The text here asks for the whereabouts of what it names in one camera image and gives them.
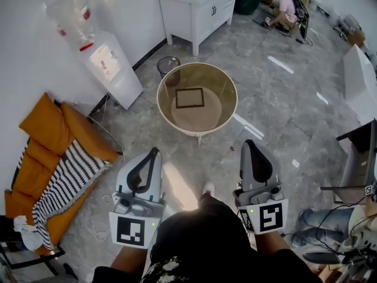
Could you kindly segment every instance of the blue jeans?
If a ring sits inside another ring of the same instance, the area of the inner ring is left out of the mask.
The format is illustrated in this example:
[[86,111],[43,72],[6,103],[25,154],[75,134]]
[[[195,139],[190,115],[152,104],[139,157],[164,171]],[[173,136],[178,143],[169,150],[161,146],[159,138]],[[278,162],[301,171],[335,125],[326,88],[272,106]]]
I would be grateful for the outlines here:
[[319,210],[317,212],[312,209],[305,210],[299,217],[300,231],[293,237],[293,246],[318,245],[321,244],[319,240],[339,243],[346,240],[348,238],[348,223],[353,208],[334,210],[323,221],[329,212],[330,210]]

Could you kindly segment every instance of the black baseboard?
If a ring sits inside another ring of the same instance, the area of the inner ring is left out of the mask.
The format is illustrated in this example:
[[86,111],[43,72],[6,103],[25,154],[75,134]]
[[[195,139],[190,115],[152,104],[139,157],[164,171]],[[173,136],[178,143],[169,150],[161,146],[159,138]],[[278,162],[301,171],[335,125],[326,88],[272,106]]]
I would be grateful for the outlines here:
[[[155,54],[162,46],[164,46],[165,44],[167,43],[167,40],[166,39],[163,39],[160,43],[158,43],[155,47],[152,48],[152,50],[150,50],[145,56],[143,56],[143,58],[141,58],[135,65],[132,66],[132,69],[134,71],[136,71],[138,68],[140,68],[140,66],[142,66],[145,61],[147,61],[153,54]],[[89,116],[88,117],[93,117],[102,107],[103,105],[106,103],[106,101],[110,98],[110,94],[106,94],[99,102],[97,105],[95,105],[95,107],[93,108],[93,110],[89,113]]]

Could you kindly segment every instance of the pink shirt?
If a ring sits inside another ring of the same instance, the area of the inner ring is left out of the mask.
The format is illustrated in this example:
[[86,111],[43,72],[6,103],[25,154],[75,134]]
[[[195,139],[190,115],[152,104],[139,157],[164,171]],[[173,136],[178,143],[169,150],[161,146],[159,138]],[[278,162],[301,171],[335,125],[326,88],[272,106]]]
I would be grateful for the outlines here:
[[292,0],[279,0],[279,11],[285,12],[285,17],[289,22],[297,21],[296,8]]

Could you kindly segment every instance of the white shoe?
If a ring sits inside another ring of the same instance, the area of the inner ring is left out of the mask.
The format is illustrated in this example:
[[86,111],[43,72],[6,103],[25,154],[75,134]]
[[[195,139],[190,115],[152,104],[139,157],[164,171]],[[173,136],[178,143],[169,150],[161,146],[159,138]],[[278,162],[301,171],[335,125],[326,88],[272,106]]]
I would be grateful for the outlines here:
[[203,194],[208,193],[212,197],[214,197],[214,184],[213,182],[206,182],[203,188]]

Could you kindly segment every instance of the sofa armrest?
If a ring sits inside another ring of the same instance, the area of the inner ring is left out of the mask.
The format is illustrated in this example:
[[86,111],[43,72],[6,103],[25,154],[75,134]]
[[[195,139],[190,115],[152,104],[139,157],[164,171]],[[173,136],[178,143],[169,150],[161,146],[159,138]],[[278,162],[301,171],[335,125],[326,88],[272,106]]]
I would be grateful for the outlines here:
[[60,109],[75,138],[91,156],[111,163],[117,161],[117,152],[98,134],[98,131],[80,112],[67,103],[62,103]]

